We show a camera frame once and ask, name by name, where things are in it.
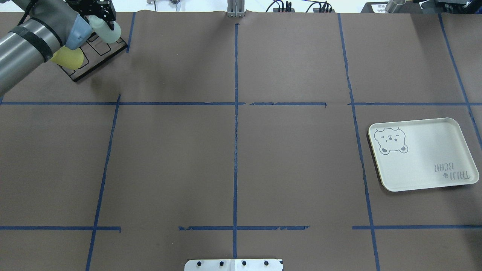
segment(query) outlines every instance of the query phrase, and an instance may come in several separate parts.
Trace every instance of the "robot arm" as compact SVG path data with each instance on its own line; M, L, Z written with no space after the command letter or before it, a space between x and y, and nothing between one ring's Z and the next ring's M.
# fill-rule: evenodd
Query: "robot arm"
M40 64L47 62L62 46L79 48L92 34L85 19L95 15L114 28L111 1L96 0L13 0L30 19L0 39L0 96L4 95Z

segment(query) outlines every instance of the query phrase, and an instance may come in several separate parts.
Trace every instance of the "black tape band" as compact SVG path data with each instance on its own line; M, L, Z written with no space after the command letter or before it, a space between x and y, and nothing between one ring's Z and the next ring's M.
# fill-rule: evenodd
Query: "black tape band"
M46 24L44 21L38 19L38 18L35 18L35 17L31 17L30 18L31 20L34 20L34 21L37 21L39 22L40 24L42 24L43 26L45 26L46 29L48 29L50 32L52 32L52 34L55 36L55 38L57 39L57 41L59 42L60 44L60 47L64 46L64 43L62 42L62 40L60 39L59 35L57 35L57 32L55 32L52 27L50 27L48 24Z
M32 46L35 47L35 49L37 49L37 51L39 51L42 54L45 62L49 61L49 59L51 59L52 56L54 55L52 53L52 50L50 49L50 46L42 38L35 35L27 28L17 26L12 30L10 30L9 32L19 35L20 37L28 41L30 44L32 44Z

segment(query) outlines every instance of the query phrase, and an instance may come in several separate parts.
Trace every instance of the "metal cylinder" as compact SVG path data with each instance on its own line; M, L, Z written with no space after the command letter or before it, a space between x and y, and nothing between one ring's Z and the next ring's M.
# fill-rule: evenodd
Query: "metal cylinder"
M388 13L398 13L406 0L389 0L385 6L385 11Z
M13 0L13 2L25 10L30 0ZM69 37L77 14L63 0L40 0L30 11L31 17L38 18L50 26L64 44Z
M60 43L55 35L39 22L28 20L21 26L42 38L52 52L60 49ZM4 95L44 61L42 54L19 35L8 33L0 39L0 96Z

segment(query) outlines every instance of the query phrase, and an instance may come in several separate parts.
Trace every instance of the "cartoon bear face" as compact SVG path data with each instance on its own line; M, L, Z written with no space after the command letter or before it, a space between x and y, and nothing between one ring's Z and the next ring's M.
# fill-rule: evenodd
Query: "cartoon bear face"
M408 147L405 145L405 133L393 128L384 128L383 130L376 130L375 140L380 145L380 152L382 154L389 154L391 151L399 151L401 153L408 152Z

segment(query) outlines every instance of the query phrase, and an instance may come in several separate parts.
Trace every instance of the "black cable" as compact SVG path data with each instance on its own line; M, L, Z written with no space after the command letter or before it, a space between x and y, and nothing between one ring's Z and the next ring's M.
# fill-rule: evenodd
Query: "black cable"
M325 2L325 4L323 4L321 12L322 13L330 13L332 9L333 9L333 7L331 6L331 4L328 3L328 2Z
M313 3L308 7L308 9L306 10L305 13L307 13L307 12L309 11L309 9L310 9L314 4L319 4L319 5L320 5L320 8L319 8L319 9L321 9L321 2L313 2Z
M279 12L279 11L280 11L280 3L278 3L278 2L283 3L283 1L281 1L281 0L274 0L274 1L268 6L268 8L266 9L265 12L268 12L269 8L270 8L272 5L274 5L274 3L277 3L277 4L278 4L278 12Z
M326 2L323 4L323 7L318 10L319 13L324 13L326 9Z
M25 8L25 13L22 16L22 19L20 19L20 22L18 22L18 25L21 25L24 23L25 19L27 18L27 15L30 13L30 10L33 8L35 3L37 3L38 0L30 0L30 3L28 3L27 7Z

